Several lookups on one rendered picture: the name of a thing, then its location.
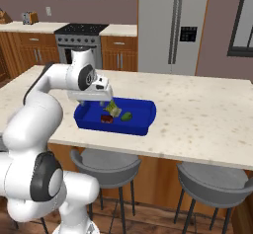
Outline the silver stove with black hob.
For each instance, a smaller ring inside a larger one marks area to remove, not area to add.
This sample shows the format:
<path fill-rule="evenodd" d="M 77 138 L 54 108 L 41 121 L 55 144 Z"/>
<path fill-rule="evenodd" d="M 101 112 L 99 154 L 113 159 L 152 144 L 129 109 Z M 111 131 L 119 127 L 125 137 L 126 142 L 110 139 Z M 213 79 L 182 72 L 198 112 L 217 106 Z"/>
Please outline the silver stove with black hob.
<path fill-rule="evenodd" d="M 101 38 L 99 33 L 106 27 L 106 24 L 68 24 L 56 30 L 54 34 L 59 61 L 64 64 L 71 64 L 71 50 L 75 47 L 87 46 L 94 54 L 96 68 L 102 69 Z"/>

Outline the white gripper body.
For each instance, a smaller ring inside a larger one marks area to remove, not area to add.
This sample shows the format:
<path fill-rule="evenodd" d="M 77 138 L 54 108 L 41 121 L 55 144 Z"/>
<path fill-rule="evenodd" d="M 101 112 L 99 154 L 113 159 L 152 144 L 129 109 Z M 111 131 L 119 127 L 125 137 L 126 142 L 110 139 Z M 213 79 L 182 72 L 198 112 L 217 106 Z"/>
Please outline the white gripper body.
<path fill-rule="evenodd" d="M 113 91 L 111 89 L 106 91 L 68 91 L 67 96 L 69 99 L 78 102 L 108 102 L 113 98 Z"/>

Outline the dark framed window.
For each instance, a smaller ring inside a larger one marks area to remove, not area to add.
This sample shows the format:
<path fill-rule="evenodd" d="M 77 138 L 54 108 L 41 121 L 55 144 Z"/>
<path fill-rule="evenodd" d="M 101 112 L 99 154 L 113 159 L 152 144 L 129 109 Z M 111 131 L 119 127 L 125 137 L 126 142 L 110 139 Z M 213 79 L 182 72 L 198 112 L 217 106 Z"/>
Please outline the dark framed window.
<path fill-rule="evenodd" d="M 227 55 L 253 57 L 253 0 L 239 1 Z"/>

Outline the wooden base cupboards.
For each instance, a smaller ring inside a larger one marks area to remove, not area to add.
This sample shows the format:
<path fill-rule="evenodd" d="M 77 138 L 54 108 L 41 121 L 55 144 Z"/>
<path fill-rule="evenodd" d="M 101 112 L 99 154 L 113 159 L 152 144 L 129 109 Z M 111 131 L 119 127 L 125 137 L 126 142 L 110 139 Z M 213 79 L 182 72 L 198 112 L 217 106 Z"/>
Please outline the wooden base cupboards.
<path fill-rule="evenodd" d="M 137 37 L 101 36 L 104 70 L 137 71 Z"/>
<path fill-rule="evenodd" d="M 54 34 L 0 32 L 0 48 L 11 79 L 34 65 L 59 61 Z"/>

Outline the grey bar stool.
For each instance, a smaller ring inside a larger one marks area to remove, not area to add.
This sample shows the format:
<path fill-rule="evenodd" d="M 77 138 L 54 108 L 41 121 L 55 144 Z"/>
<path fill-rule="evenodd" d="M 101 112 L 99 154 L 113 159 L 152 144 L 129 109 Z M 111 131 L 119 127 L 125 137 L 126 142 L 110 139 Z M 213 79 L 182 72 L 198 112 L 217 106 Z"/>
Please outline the grey bar stool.
<path fill-rule="evenodd" d="M 86 148 L 79 153 L 70 151 L 70 158 L 83 174 L 96 178 L 100 184 L 100 203 L 103 203 L 103 189 L 118 189 L 123 234 L 127 234 L 123 186 L 130 184 L 131 205 L 134 205 L 133 179 L 138 173 L 141 160 L 137 155 Z"/>
<path fill-rule="evenodd" d="M 213 227 L 218 210 L 227 209 L 221 233 L 226 234 L 232 208 L 253 193 L 253 177 L 248 178 L 240 169 L 191 162 L 178 163 L 177 169 L 182 190 L 174 221 L 178 219 L 184 193 L 192 198 L 182 234 L 187 232 L 197 201 L 214 207 L 210 229 Z"/>

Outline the silver fridge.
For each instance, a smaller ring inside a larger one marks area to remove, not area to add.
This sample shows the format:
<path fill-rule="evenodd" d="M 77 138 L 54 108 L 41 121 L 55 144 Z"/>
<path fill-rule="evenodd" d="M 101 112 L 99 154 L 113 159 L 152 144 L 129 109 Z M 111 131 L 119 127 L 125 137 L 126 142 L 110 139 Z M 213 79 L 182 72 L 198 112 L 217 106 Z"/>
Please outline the silver fridge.
<path fill-rule="evenodd" d="M 208 0 L 138 0 L 138 70 L 196 73 Z"/>

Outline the blue tray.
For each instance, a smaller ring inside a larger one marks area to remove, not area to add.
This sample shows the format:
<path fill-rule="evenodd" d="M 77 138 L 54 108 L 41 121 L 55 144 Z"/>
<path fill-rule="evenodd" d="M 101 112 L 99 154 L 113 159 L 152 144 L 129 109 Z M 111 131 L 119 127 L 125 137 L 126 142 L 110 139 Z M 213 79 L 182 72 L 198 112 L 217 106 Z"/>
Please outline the blue tray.
<path fill-rule="evenodd" d="M 74 119 L 79 128 L 99 131 L 146 135 L 149 126 L 156 117 L 156 106 L 152 101 L 114 98 L 116 105 L 122 110 L 112 123 L 102 123 L 101 115 L 109 115 L 99 102 L 87 101 L 85 107 L 79 105 L 74 112 Z M 132 119 L 121 121 L 124 113 L 132 113 Z"/>

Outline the brown knife block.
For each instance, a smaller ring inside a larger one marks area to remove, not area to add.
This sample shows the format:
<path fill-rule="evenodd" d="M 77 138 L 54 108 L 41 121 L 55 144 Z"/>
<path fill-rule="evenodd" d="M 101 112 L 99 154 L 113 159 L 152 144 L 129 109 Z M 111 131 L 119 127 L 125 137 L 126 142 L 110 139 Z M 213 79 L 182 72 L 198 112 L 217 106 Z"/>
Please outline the brown knife block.
<path fill-rule="evenodd" d="M 9 24 L 12 22 L 13 20 L 11 17 L 5 11 L 0 9 L 0 24 Z"/>

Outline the silver toaster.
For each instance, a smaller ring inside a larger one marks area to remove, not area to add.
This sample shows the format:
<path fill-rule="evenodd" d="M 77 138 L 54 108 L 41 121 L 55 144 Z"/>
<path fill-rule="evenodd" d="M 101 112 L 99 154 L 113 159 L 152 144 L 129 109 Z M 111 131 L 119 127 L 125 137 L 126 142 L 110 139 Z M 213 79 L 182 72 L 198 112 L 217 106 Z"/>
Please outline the silver toaster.
<path fill-rule="evenodd" d="M 37 12 L 26 12 L 22 14 L 24 25 L 33 25 L 39 21 Z"/>

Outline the green asparagus bundle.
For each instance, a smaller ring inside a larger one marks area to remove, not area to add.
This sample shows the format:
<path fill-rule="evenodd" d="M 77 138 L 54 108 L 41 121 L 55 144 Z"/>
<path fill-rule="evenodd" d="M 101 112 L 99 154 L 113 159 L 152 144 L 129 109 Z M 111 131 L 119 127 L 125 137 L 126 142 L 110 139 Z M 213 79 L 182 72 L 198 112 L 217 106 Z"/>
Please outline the green asparagus bundle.
<path fill-rule="evenodd" d="M 108 112 L 112 117 L 118 117 L 122 110 L 116 105 L 114 101 L 110 101 L 105 107 L 104 110 Z"/>

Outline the wooden kitchen island base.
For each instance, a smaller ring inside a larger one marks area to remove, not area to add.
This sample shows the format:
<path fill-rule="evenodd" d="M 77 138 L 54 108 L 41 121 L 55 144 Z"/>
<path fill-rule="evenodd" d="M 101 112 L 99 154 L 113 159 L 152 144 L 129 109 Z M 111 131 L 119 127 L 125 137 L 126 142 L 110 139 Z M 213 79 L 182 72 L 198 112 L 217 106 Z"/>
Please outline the wooden kitchen island base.
<path fill-rule="evenodd" d="M 48 148 L 59 160 L 62 168 L 67 171 L 79 172 L 70 158 L 71 149 L 81 153 L 84 149 L 76 146 L 50 143 Z M 135 202 L 164 206 L 176 209 L 180 197 L 181 186 L 178 181 L 176 164 L 179 161 L 139 156 L 141 164 L 137 176 L 134 178 Z M 124 200 L 130 201 L 130 185 L 123 188 Z M 103 190 L 103 196 L 119 198 L 118 189 Z M 191 204 L 189 195 L 184 195 L 181 209 L 188 210 Z M 196 202 L 194 212 L 212 215 L 213 207 Z"/>

